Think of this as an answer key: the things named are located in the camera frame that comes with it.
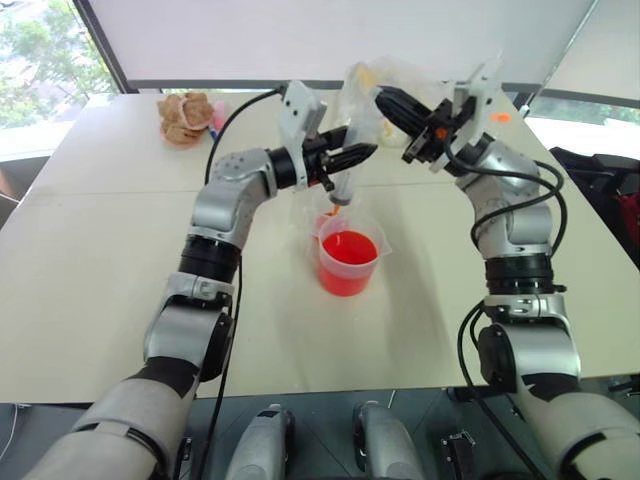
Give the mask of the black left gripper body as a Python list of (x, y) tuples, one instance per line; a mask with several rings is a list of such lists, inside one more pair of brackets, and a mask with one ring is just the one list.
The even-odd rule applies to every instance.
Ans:
[(307, 174), (307, 185), (321, 185), (326, 192), (335, 188), (326, 172), (323, 161), (328, 158), (329, 144), (322, 138), (309, 138), (303, 142), (302, 153)]

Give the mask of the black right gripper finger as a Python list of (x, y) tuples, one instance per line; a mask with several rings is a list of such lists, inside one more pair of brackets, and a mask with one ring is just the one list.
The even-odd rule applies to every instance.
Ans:
[(396, 120), (396, 119), (389, 120), (387, 118), (386, 119), (389, 120), (397, 128), (399, 128), (402, 132), (407, 134), (409, 137), (415, 138), (426, 128), (427, 118), (422, 120), (422, 121), (404, 120), (404, 119), (402, 119), (402, 120)]
[(381, 86), (376, 95), (376, 106), (389, 120), (422, 121), (432, 110), (399, 87)]

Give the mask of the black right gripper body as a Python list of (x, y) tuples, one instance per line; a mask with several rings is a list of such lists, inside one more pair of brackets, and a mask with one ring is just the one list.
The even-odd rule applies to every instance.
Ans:
[(420, 102), (411, 104), (412, 120), (416, 124), (412, 132), (409, 146), (402, 154), (402, 159), (411, 163), (434, 163), (444, 152), (446, 140), (452, 141), (453, 134), (460, 130), (474, 115), (474, 99), (468, 98), (455, 113), (453, 102), (443, 100), (434, 110), (430, 110)]

